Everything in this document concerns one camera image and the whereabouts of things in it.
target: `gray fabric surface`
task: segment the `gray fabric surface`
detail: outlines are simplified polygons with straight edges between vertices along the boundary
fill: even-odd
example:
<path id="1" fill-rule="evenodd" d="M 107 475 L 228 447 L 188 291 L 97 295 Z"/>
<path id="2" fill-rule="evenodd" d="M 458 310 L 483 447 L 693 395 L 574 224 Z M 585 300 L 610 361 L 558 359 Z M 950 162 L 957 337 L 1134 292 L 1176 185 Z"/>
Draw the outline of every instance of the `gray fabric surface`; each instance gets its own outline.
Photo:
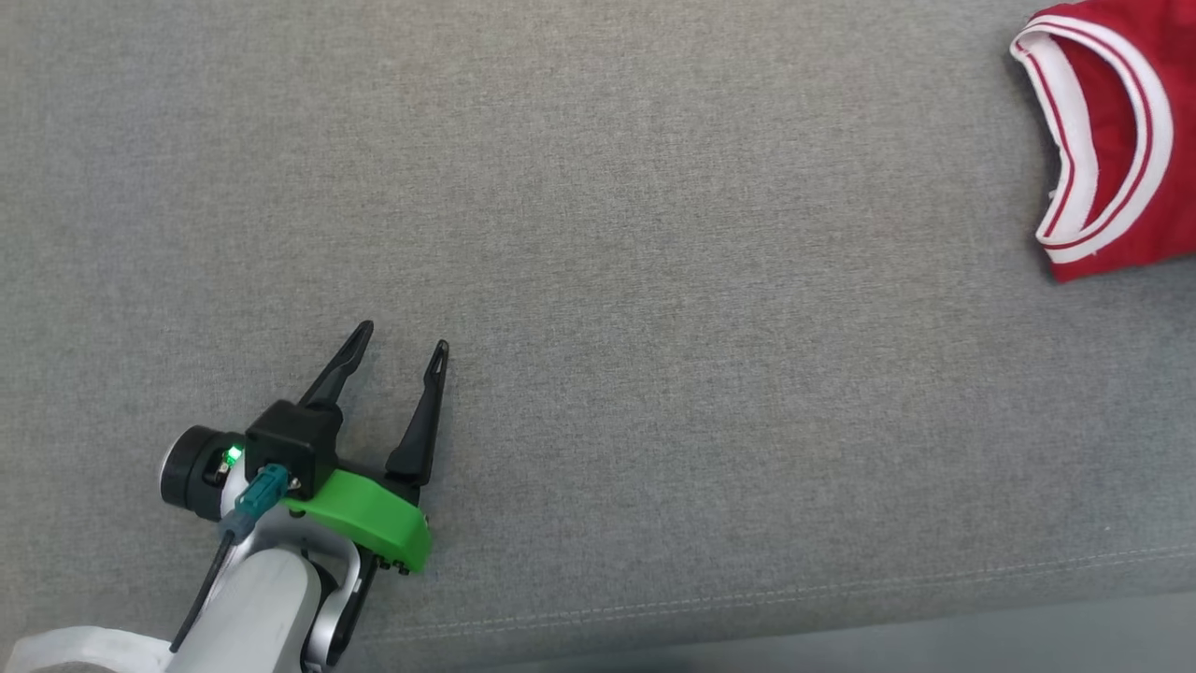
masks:
<path id="1" fill-rule="evenodd" d="M 488 673 L 1191 673 L 1196 594 L 672 646 Z"/>
<path id="2" fill-rule="evenodd" d="M 1017 0 L 0 7 L 0 647 L 169 637 L 187 427 L 452 343 L 344 671 L 1196 588 L 1196 261 L 1067 286 Z"/>

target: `green mounting plate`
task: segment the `green mounting plate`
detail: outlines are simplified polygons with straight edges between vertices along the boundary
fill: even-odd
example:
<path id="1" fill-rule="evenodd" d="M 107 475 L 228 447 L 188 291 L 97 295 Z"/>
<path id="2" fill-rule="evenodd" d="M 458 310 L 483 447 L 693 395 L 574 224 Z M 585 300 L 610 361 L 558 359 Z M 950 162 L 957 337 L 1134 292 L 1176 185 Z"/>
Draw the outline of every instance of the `green mounting plate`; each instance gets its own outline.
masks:
<path id="1" fill-rule="evenodd" d="M 373 479 L 336 470 L 310 501 L 283 498 L 282 504 L 411 573 L 428 559 L 432 534 L 423 513 Z"/>

